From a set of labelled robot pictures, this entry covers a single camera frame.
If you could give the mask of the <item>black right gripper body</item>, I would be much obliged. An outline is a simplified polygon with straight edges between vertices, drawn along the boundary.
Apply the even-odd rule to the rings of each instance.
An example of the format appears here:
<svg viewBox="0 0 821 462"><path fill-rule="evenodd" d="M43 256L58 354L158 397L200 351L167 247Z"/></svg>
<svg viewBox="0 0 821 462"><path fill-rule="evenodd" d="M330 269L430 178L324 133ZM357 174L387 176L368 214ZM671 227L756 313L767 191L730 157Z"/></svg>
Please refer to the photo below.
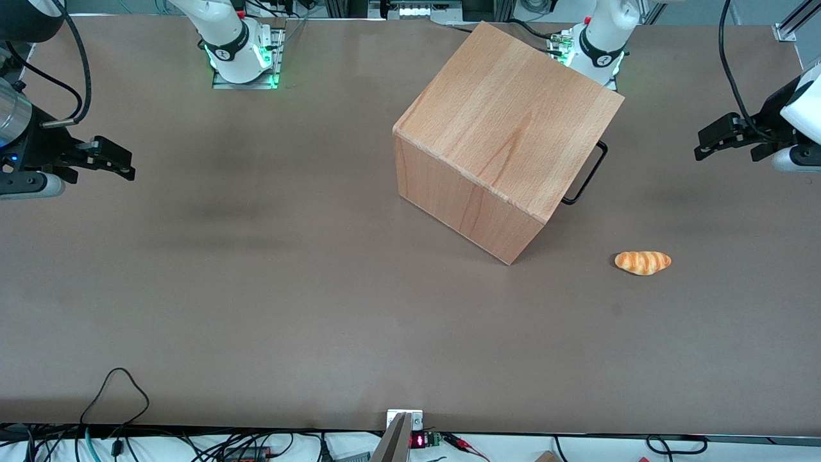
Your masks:
<svg viewBox="0 0 821 462"><path fill-rule="evenodd" d="M73 167L81 164L77 149L81 140L71 137L66 128L41 127L41 123L53 120L54 117L42 109L33 107L26 131L1 149L2 167L52 173L59 178L77 178L78 173Z"/></svg>

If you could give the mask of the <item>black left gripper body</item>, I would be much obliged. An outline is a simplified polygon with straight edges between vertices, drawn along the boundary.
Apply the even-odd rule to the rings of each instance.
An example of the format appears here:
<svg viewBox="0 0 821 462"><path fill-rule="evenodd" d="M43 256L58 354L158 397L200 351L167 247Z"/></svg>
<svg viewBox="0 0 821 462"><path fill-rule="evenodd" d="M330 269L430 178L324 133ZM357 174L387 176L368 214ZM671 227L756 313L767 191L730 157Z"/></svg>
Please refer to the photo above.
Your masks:
<svg viewBox="0 0 821 462"><path fill-rule="evenodd" d="M802 141L802 135L780 114L780 111L797 90L800 77L795 77L788 84L775 91L765 100L759 113L754 114L752 120L757 128L768 135L764 140L762 135L754 137L757 146L750 150L753 162L759 162L773 155L777 150L790 148Z"/></svg>

